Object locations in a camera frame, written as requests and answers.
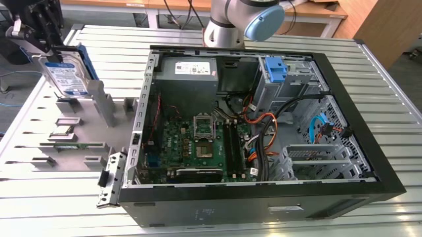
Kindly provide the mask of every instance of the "white label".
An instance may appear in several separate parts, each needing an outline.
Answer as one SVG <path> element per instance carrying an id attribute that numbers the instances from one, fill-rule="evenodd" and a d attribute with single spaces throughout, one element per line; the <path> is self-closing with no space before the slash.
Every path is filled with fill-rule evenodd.
<path id="1" fill-rule="evenodd" d="M 138 7 L 144 7 L 146 5 L 143 5 L 143 4 L 134 4 L 134 3 L 127 3 L 126 4 L 127 6 L 138 6 Z"/>
<path id="2" fill-rule="evenodd" d="M 255 168 L 251 168 L 251 175 L 255 175 L 255 176 L 258 176 L 258 169 L 255 169 Z"/>
<path id="3" fill-rule="evenodd" d="M 57 149 L 63 149 L 63 150 L 77 150 L 79 148 L 75 146 L 59 146 L 56 147 Z"/>
<path id="4" fill-rule="evenodd" d="M 251 108 L 252 111 L 256 110 L 256 106 L 255 105 L 250 104 L 248 107 Z"/>
<path id="5" fill-rule="evenodd" d="M 299 206 L 268 206 L 268 211 L 303 211 Z"/>
<path id="6" fill-rule="evenodd" d="M 207 62 L 176 62 L 175 74 L 211 75 Z"/>
<path id="7" fill-rule="evenodd" d="M 45 63 L 45 68 L 63 94 L 88 94 L 83 79 L 76 75 L 76 67 L 73 64 Z"/>

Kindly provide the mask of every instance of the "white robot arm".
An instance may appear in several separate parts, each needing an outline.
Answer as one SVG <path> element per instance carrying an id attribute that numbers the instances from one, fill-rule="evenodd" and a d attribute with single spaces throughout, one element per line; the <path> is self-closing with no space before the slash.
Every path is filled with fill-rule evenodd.
<path id="1" fill-rule="evenodd" d="M 242 48 L 243 36 L 263 41 L 274 35 L 283 20 L 279 0 L 212 0 L 206 46 Z"/>

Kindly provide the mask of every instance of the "floor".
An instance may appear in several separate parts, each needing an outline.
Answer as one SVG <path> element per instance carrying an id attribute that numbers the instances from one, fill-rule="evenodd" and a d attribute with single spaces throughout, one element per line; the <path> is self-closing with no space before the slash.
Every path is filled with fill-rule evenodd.
<path id="1" fill-rule="evenodd" d="M 91 25 L 108 25 L 108 26 L 128 26 L 128 27 L 148 27 L 148 21 L 144 14 L 128 14 L 128 13 L 106 13 L 106 12 L 87 12 L 83 11 L 63 11 L 64 16 L 64 30 L 63 35 L 67 35 L 71 26 L 76 23 L 84 23 Z M 179 17 L 178 22 L 180 25 L 187 20 L 186 16 Z M 202 17 L 202 22 L 204 25 L 208 23 L 208 19 Z M 160 26 L 162 28 L 179 29 L 176 24 L 168 24 L 168 19 L 166 16 L 160 16 Z M 195 17 L 186 25 L 187 30 L 199 30 L 200 24 Z M 1 50 L 5 44 L 9 44 L 0 35 Z M 8 105 L 21 105 L 32 91 L 33 86 L 40 78 L 39 74 L 35 72 L 15 73 L 8 76 L 1 76 L 9 72 L 15 71 L 36 71 L 36 67 L 31 64 L 25 65 L 12 65 L 8 63 L 5 58 L 0 55 L 0 80 L 9 85 L 8 93 L 0 93 L 0 103 Z M 395 64 L 389 70 L 393 78 L 399 84 L 402 90 L 410 97 L 415 106 L 422 110 L 422 64 L 409 60 L 406 55 L 398 59 Z M 4 133 L 17 115 L 20 107 L 7 107 L 0 105 L 0 137 Z"/>

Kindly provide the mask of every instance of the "aluminum workbench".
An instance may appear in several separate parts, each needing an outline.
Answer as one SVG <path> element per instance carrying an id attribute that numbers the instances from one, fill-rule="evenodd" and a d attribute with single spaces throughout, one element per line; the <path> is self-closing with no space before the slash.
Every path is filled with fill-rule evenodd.
<path id="1" fill-rule="evenodd" d="M 200 46 L 202 32 L 84 26 L 65 39 L 77 42 L 118 101 L 139 97 L 150 45 Z M 60 116 L 41 78 L 0 143 L 0 236 L 422 236 L 422 116 L 367 47 L 351 39 L 292 36 L 246 41 L 246 47 L 327 55 L 407 193 L 334 220 L 142 228 L 122 207 L 96 209 L 99 172 L 36 172 L 25 163 Z"/>

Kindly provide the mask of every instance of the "green circuit board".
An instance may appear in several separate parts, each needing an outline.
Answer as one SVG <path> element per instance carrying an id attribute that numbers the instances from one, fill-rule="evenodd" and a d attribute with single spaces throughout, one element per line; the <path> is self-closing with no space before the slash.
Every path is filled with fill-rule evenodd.
<path id="1" fill-rule="evenodd" d="M 200 132 L 210 132 L 207 124 L 198 124 Z M 240 147 L 244 145 L 243 134 L 250 134 L 250 126 L 238 124 Z M 243 149 L 239 151 L 244 161 Z M 215 123 L 215 139 L 212 141 L 194 139 L 194 122 L 168 121 L 163 129 L 162 153 L 148 157 L 148 180 L 155 184 L 166 183 L 167 172 L 180 168 L 210 168 L 223 170 L 223 182 L 246 182 L 248 175 L 227 174 L 223 122 Z"/>

